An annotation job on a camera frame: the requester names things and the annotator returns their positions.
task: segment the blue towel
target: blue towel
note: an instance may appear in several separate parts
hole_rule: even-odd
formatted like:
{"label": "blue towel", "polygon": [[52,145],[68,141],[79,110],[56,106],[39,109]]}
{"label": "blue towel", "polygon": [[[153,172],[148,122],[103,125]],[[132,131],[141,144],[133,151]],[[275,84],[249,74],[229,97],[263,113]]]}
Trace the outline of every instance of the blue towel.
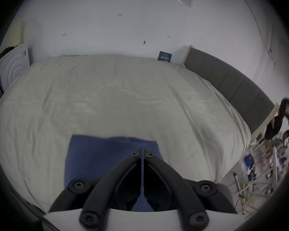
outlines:
{"label": "blue towel", "polygon": [[103,139],[73,135],[65,160],[65,187],[75,178],[91,180],[104,177],[117,163],[134,152],[136,148],[142,148],[141,194],[132,211],[153,211],[143,195],[143,154],[144,149],[149,148],[158,158],[162,159],[158,144],[154,141],[127,137]]}

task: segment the white duvet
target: white duvet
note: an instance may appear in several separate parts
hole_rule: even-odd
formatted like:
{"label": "white duvet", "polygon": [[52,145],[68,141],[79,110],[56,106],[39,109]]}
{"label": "white duvet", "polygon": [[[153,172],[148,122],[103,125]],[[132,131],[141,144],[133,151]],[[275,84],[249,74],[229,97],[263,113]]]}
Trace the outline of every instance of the white duvet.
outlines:
{"label": "white duvet", "polygon": [[182,177],[219,182],[250,142],[209,82],[174,64],[124,55],[32,65],[0,102],[0,163],[16,191],[48,211],[64,189],[73,134],[156,141]]}

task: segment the black cloth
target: black cloth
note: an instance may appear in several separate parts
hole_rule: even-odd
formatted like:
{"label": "black cloth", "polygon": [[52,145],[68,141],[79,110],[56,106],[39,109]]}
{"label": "black cloth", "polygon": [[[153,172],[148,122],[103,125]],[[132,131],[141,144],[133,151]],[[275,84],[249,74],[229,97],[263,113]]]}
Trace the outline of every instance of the black cloth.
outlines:
{"label": "black cloth", "polygon": [[264,135],[264,138],[266,140],[270,140],[275,135],[277,135],[281,129],[281,125],[283,124],[283,117],[282,116],[276,116],[276,117],[274,117],[274,119],[275,119],[274,128],[272,128],[271,122],[267,125],[267,130],[265,131],[265,135]]}

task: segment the person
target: person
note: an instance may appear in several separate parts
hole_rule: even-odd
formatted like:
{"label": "person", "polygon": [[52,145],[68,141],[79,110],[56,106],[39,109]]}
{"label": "person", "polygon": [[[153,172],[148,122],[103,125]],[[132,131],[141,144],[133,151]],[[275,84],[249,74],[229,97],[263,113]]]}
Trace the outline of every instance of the person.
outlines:
{"label": "person", "polygon": [[271,140],[271,146],[272,147],[276,147],[277,149],[277,154],[279,156],[282,156],[285,152],[285,150],[288,148],[288,143],[289,143],[289,139],[287,140],[287,138],[289,138],[289,130],[287,130],[286,132],[283,133],[283,136],[279,137],[278,135],[276,137],[273,137],[273,139]]}
{"label": "person", "polygon": [[281,125],[283,124],[283,114],[281,114],[281,110],[278,110],[278,115],[275,116],[270,123],[267,125],[267,129],[265,131],[264,138],[266,140],[271,140],[274,136],[278,134],[281,129]]}

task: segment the headboard panel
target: headboard panel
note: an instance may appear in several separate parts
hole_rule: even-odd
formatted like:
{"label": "headboard panel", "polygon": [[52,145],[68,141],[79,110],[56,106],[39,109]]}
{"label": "headboard panel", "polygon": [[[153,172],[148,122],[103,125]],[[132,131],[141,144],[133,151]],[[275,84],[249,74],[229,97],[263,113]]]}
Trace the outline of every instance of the headboard panel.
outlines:
{"label": "headboard panel", "polygon": [[265,120],[270,121],[268,116],[274,117],[271,100],[255,83],[229,64],[191,47],[184,64],[223,94],[240,113],[252,134],[266,125],[263,124]]}

